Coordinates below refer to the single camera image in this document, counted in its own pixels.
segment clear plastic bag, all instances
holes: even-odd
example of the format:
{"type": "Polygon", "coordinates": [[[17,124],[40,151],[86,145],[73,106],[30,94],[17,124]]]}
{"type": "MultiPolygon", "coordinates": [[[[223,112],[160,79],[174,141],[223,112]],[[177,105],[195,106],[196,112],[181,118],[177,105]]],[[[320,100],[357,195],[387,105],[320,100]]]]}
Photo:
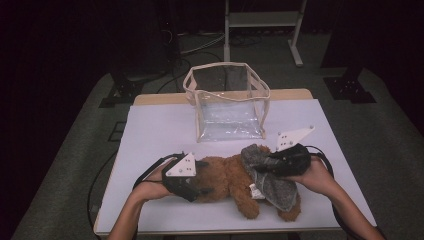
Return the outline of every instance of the clear plastic bag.
{"type": "Polygon", "coordinates": [[[193,67],[183,86],[196,107],[198,142],[265,138],[270,90],[247,64],[193,67]]]}

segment gray carpet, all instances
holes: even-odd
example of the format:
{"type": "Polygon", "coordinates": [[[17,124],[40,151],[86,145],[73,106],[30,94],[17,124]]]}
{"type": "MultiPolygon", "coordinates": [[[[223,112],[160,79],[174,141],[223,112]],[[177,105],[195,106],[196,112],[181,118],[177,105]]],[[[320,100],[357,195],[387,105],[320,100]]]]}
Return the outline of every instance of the gray carpet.
{"type": "MultiPolygon", "coordinates": [[[[341,149],[357,179],[377,224],[388,239],[422,239],[424,228],[424,141],[387,91],[384,82],[368,70],[360,82],[377,103],[352,104],[333,100],[323,77],[339,76],[344,69],[320,69],[329,35],[301,34],[298,47],[304,67],[297,68],[287,36],[263,37],[245,48],[231,48],[232,61],[248,63],[273,88],[307,88],[319,99],[341,149]]],[[[185,36],[184,50],[210,39],[185,36]]],[[[204,50],[222,57],[222,48],[204,50]]],[[[184,59],[194,65],[218,61],[209,54],[184,59]]],[[[187,69],[182,62],[175,75],[187,69]]],[[[150,82],[144,93],[155,93],[172,76],[150,82]]],[[[103,164],[119,147],[109,137],[115,124],[125,121],[130,104],[99,108],[112,88],[109,74],[101,78],[81,109],[29,210],[13,239],[96,239],[90,228],[86,203],[90,186],[103,164]]],[[[175,92],[168,84],[161,92],[175,92]]],[[[113,135],[119,139],[119,133],[113,135]]],[[[113,158],[93,185],[89,207],[97,208],[113,166],[113,158]]],[[[346,239],[341,231],[304,232],[302,239],[346,239]]],[[[229,239],[219,236],[180,236],[177,239],[229,239]]],[[[286,239],[284,234],[237,235],[231,239],[286,239]]],[[[161,239],[161,236],[142,237],[161,239]]]]}

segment metal stand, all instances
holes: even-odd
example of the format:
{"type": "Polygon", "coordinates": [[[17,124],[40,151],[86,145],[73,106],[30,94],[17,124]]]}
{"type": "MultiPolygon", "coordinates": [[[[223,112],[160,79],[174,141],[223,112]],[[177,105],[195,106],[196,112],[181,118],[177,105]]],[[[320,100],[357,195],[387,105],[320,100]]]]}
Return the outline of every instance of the metal stand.
{"type": "Polygon", "coordinates": [[[115,107],[115,104],[133,103],[135,97],[141,93],[144,83],[131,81],[119,69],[111,69],[110,74],[115,84],[108,96],[102,99],[99,107],[111,108],[115,107]]]}
{"type": "Polygon", "coordinates": [[[375,103],[371,93],[366,92],[358,81],[362,71],[359,63],[351,65],[341,77],[325,77],[324,82],[335,100],[350,100],[352,103],[375,103]]]}
{"type": "Polygon", "coordinates": [[[288,40],[290,51],[297,67],[303,66],[296,44],[305,13],[307,0],[302,0],[299,11],[288,12],[240,12],[231,13],[229,1],[225,1],[225,43],[224,61],[230,61],[230,28],[231,27],[281,27],[294,26],[293,38],[288,40]]]}

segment white table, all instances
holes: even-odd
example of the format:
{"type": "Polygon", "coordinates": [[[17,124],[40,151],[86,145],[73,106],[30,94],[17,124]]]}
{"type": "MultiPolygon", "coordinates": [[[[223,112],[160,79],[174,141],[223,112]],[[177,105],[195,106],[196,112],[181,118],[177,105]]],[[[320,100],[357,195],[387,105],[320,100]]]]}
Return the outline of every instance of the white table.
{"type": "MultiPolygon", "coordinates": [[[[300,143],[324,151],[333,165],[335,178],[350,194],[365,217],[376,226],[374,217],[335,139],[318,100],[308,90],[273,90],[265,122],[267,139],[197,143],[194,108],[184,95],[145,95],[131,107],[119,153],[108,182],[94,232],[106,236],[131,192],[135,180],[156,160],[172,154],[194,152],[205,156],[232,156],[252,143],[276,145],[278,132],[315,126],[300,143]],[[276,100],[294,98],[298,100],[276,100]]],[[[295,222],[281,220],[272,206],[261,204],[260,215],[247,220],[231,198],[216,203],[190,203],[167,197],[146,203],[141,212],[139,234],[222,234],[291,232],[340,229],[330,201],[298,185],[302,213],[295,222]]]]}

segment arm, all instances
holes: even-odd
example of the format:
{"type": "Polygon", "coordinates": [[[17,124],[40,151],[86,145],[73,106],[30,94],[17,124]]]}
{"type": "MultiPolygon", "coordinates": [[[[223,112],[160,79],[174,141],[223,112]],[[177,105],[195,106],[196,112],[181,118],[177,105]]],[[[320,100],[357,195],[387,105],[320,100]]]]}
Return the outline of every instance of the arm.
{"type": "Polygon", "coordinates": [[[384,239],[365,218],[346,191],[328,173],[318,157],[312,157],[311,167],[301,176],[287,177],[311,191],[325,195],[336,207],[343,221],[364,239],[384,239]]]}
{"type": "MultiPolygon", "coordinates": [[[[147,180],[160,181],[162,178],[161,171],[164,167],[165,166],[161,166],[153,171],[147,180]]],[[[169,195],[171,195],[171,193],[161,183],[140,183],[128,196],[108,239],[132,239],[137,229],[140,212],[144,203],[149,200],[160,199],[169,195]]]]}

